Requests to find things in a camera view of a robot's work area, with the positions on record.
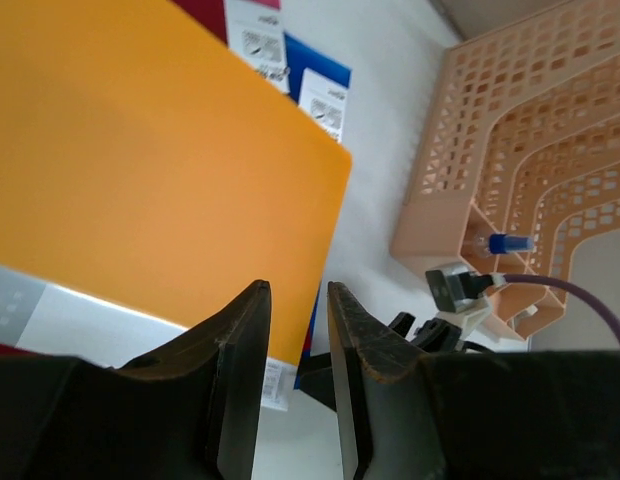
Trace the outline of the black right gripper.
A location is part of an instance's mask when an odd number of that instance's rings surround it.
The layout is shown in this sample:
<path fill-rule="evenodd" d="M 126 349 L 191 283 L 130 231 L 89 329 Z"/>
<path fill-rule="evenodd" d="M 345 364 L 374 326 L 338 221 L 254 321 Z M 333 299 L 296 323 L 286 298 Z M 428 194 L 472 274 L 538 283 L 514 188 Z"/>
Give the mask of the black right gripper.
<path fill-rule="evenodd" d="M 338 345 L 355 372 L 370 373 L 375 379 L 396 377 L 407 370 L 414 358 L 433 353 L 488 353 L 489 348 L 461 338 L 461 329 L 435 317 L 417 328 L 415 336 L 406 335 L 415 317 L 399 313 L 385 325 L 374 317 L 363 322 L 345 322 L 336 326 Z M 295 387 L 332 411 L 337 410 L 334 392 L 335 373 L 332 354 L 304 356 L 301 359 Z"/>

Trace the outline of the clear blue-capped spray bottle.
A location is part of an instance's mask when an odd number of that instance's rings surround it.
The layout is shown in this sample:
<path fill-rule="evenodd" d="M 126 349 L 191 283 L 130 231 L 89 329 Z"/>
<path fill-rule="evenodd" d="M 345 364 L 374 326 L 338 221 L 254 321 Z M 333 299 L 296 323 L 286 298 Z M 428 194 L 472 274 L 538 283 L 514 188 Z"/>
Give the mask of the clear blue-capped spray bottle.
<path fill-rule="evenodd" d="M 504 255 L 531 251 L 534 247 L 534 239 L 529 236 L 511 234 L 478 233 L 469 245 L 481 256 Z"/>

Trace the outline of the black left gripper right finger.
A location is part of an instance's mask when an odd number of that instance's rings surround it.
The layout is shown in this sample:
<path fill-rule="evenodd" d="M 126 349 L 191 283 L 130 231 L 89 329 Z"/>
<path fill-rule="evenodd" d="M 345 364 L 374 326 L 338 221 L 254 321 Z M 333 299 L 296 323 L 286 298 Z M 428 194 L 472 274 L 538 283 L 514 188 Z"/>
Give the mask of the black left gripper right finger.
<path fill-rule="evenodd" d="M 422 354 L 377 380 L 336 333 L 374 316 L 327 296 L 345 478 L 620 479 L 620 351 Z"/>

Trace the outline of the orange folder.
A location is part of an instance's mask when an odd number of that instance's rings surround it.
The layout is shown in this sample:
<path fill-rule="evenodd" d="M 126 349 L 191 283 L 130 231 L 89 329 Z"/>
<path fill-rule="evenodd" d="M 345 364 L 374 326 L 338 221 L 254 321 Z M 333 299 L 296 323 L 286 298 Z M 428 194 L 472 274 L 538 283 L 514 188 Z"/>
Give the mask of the orange folder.
<path fill-rule="evenodd" d="M 322 277 L 301 132 L 169 1 L 0 1 L 0 264 L 186 327 L 266 280 L 296 363 Z"/>

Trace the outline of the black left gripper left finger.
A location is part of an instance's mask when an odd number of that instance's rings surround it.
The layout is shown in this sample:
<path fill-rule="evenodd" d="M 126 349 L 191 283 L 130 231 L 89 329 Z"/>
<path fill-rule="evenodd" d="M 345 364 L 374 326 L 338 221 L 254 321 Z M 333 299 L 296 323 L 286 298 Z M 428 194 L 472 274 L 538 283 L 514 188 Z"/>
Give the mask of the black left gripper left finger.
<path fill-rule="evenodd" d="M 0 348 L 0 479 L 247 479 L 271 288 L 119 368 Z"/>

